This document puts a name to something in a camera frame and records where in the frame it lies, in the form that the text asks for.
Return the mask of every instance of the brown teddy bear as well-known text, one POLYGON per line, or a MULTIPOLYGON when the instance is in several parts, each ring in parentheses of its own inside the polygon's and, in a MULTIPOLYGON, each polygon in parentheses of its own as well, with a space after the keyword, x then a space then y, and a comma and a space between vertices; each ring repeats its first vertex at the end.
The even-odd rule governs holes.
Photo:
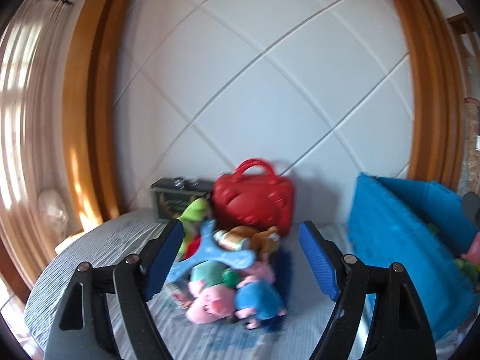
POLYGON ((240 235, 250 239, 250 250, 257 254, 259 259, 264 254, 270 257, 280 246, 280 236, 278 235, 278 227, 272 226, 266 231, 258 231, 250 226, 237 226, 230 230, 230 233, 240 235))

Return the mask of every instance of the red handbag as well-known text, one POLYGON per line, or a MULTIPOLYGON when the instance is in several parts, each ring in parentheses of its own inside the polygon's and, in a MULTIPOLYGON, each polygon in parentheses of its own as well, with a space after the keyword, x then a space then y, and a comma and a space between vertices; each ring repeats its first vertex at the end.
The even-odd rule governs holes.
POLYGON ((221 175, 213 187, 217 227, 229 230, 240 225, 261 231, 272 226, 286 236, 291 227, 295 187, 285 177, 275 174, 272 166, 252 158, 242 162, 235 172, 221 175), (261 166, 265 174, 245 175, 247 169, 261 166))

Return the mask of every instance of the blue plastic toy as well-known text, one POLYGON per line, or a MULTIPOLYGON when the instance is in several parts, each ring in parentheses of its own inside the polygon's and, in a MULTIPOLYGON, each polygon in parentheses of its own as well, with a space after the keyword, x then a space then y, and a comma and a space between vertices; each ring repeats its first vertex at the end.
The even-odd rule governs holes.
POLYGON ((255 262, 256 255, 251 250, 227 251, 217 246, 213 239, 214 229, 214 219, 202 222, 200 225, 200 235, 202 236, 202 239, 198 250, 190 258, 176 262, 172 265, 169 275, 166 278, 167 283, 179 280, 193 267, 208 260, 224 263, 226 266, 230 266, 233 269, 245 269, 255 262))

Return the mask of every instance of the blue pig plush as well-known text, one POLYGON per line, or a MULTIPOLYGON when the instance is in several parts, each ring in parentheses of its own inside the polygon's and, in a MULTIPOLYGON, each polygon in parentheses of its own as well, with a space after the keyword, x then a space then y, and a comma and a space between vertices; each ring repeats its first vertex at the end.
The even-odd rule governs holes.
POLYGON ((247 329, 255 329, 259 321, 265 321, 276 315, 285 315, 287 310, 278 292, 265 280, 257 276, 247 276, 237 285, 235 295, 235 314, 243 319, 250 316, 247 329))

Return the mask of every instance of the toy pile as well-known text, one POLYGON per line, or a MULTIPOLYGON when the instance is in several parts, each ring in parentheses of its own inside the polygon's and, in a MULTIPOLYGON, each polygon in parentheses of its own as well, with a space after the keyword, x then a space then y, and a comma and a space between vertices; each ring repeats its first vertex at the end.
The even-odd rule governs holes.
POLYGON ((285 315, 270 266, 279 246, 278 228, 214 231, 211 212, 207 200, 200 198, 178 218, 185 237, 166 289, 187 309, 188 320, 210 323, 236 316, 250 318, 246 327, 254 329, 259 321, 285 315))
POLYGON ((178 218, 185 235, 165 289, 192 323, 239 318, 254 329, 285 315, 271 262, 290 229, 291 182, 265 161, 251 159, 217 180, 213 200, 214 212, 207 199, 198 198, 178 218), (256 165, 267 173, 243 174, 256 165))

